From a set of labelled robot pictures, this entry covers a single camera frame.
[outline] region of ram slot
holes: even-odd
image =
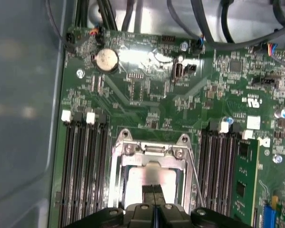
[[[219,139],[218,137],[212,136],[211,143],[209,144],[209,177],[208,177],[208,208],[214,209],[216,207],[215,195],[216,195],[216,173],[217,170],[215,169],[217,164],[217,156],[219,151]]]
[[[232,197],[232,188],[233,188],[233,176],[234,176],[234,169],[235,169],[235,157],[238,154],[238,140],[236,137],[232,137],[230,139],[230,151],[229,151],[229,164],[228,164],[228,185],[226,191],[226,205],[224,208],[225,215],[230,216],[231,210],[231,197]]]
[[[208,209],[224,215],[230,213],[233,169],[237,150],[235,135],[202,130],[198,170],[202,197]]]
[[[95,198],[94,198],[94,212],[102,209],[104,201],[104,179],[105,179],[105,160],[106,160],[106,145],[108,137],[108,129],[106,126],[100,127],[100,144],[99,144],[99,160],[98,173],[96,173],[95,180]]]
[[[62,186],[61,186],[61,205],[59,210],[59,227],[67,225],[67,207],[68,207],[68,192],[69,181],[71,179],[71,168],[73,160],[73,143],[76,134],[76,128],[73,124],[66,125],[66,145],[65,156],[63,163],[62,173]]]
[[[79,220],[80,193],[82,183],[82,172],[85,155],[86,126],[78,126],[78,140],[76,145],[76,160],[74,161],[74,176],[72,190],[72,206],[70,223]]]
[[[85,166],[85,184],[83,201],[84,205],[82,208],[82,216],[86,217],[92,213],[93,204],[92,198],[94,194],[94,167],[95,167],[95,153],[96,153],[96,142],[97,142],[97,126],[95,123],[93,126],[89,126],[89,138],[87,141],[87,154],[86,154],[86,166]]]
[[[203,199],[206,196],[206,169],[208,164],[208,152],[209,152],[209,144],[211,143],[211,137],[208,136],[206,131],[202,131],[201,138],[201,147],[200,147],[200,156],[199,156],[199,171],[198,171],[198,179],[200,184],[200,189],[202,191]]]
[[[216,212],[222,213],[222,208],[224,204],[224,191],[225,191],[225,183],[224,183],[224,176],[227,174],[227,167],[226,167],[226,149],[228,147],[228,140],[221,136],[220,138],[220,164],[218,169],[218,182],[221,184],[218,189],[218,198],[217,198],[217,208],[215,209]]]

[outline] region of colored wires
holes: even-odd
[[[91,35],[91,36],[97,35],[98,33],[99,33],[99,28],[98,28],[98,27],[95,27],[95,28],[93,28],[93,29],[90,31],[90,35]]]
[[[275,56],[275,50],[276,50],[277,44],[271,44],[268,43],[267,44],[267,50],[268,50],[268,55],[276,62],[278,62],[279,64],[285,66],[285,61],[279,59],[278,56]]]
[[[275,53],[276,47],[277,44],[271,44],[271,43],[267,44],[268,56],[272,56]]]

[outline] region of wire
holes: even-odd
[[[278,38],[279,36],[285,34],[285,27],[281,28],[280,30],[270,33],[266,36],[256,38],[250,41],[246,42],[241,42],[241,43],[236,43],[236,44],[226,44],[226,43],[218,43],[214,42],[214,39],[211,35],[206,16],[205,16],[205,11],[203,8],[203,4],[201,0],[190,0],[191,1],[191,6],[194,12],[195,19],[199,25],[200,30],[202,31],[203,35],[205,36],[207,42],[209,45],[211,45],[213,48],[217,50],[235,50],[235,49],[241,49],[246,46],[253,46],[255,44],[259,44],[262,42],[267,42],[269,40]]]
[[[274,44],[271,50],[271,55],[275,53],[276,47],[277,47],[277,44]]]
[[[103,19],[104,27],[106,29],[110,29],[109,18],[108,18],[108,15],[106,13],[103,1],[102,0],[97,0],[97,4],[98,4],[98,7],[99,7],[99,12],[101,14],[101,17]]]
[[[172,0],[167,0],[167,7],[169,10],[169,13],[173,20],[193,39],[200,39],[198,35],[195,35],[193,32],[190,31],[190,29],[181,21],[179,16],[177,15],[173,5],[172,5]]]
[[[125,11],[125,17],[123,19],[122,31],[126,32],[129,29],[132,12],[134,9],[134,0],[127,1],[127,9]]]
[[[268,56],[271,56],[271,54],[272,54],[272,44],[270,44],[270,43],[267,44],[267,52],[268,52]]]
[[[90,35],[88,34],[85,37],[83,37],[81,40],[77,41],[75,44],[69,43],[64,37],[62,37],[60,35],[59,29],[55,23],[55,20],[54,20],[53,14],[52,14],[52,10],[51,10],[49,0],[45,0],[45,6],[46,6],[47,16],[48,16],[49,22],[51,24],[51,27],[53,28],[54,33],[59,38],[59,40],[65,45],[65,49],[67,51],[74,53],[74,50],[72,50],[72,49],[83,45],[83,43],[85,43],[86,41],[89,40]]]
[[[231,34],[229,32],[229,29],[228,29],[228,21],[227,21],[228,9],[229,9],[229,4],[224,4],[222,6],[222,14],[220,17],[220,22],[221,22],[223,34],[224,34],[224,37],[227,43],[234,43],[231,37]]]
[[[76,14],[75,14],[75,22],[74,22],[74,25],[75,25],[76,27],[80,27],[81,4],[82,4],[82,0],[77,0],[77,4],[76,4]]]
[[[117,31],[117,25],[115,21],[115,16],[112,10],[112,5],[109,0],[102,0],[104,2],[104,8],[107,12],[109,23],[111,25],[111,29]]]
[[[275,19],[283,26],[285,27],[285,14],[281,7],[281,1],[280,0],[274,0],[272,4],[272,10],[275,15]]]
[[[88,0],[82,0],[81,3],[81,27],[87,27],[87,11],[89,7]]]

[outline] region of integrated circuit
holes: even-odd
[[[241,73],[242,72],[242,62],[238,60],[230,61],[230,72]]]
[[[244,197],[245,195],[245,185],[242,184],[241,182],[237,182],[237,194],[241,197]]]
[[[244,157],[248,156],[248,144],[244,142],[239,143],[239,154]]]

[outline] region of surface-mount component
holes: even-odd
[[[241,73],[242,71],[242,62],[238,60],[230,61],[230,71],[235,73]]]
[[[276,118],[285,118],[285,109],[277,109],[275,111],[275,117]]]

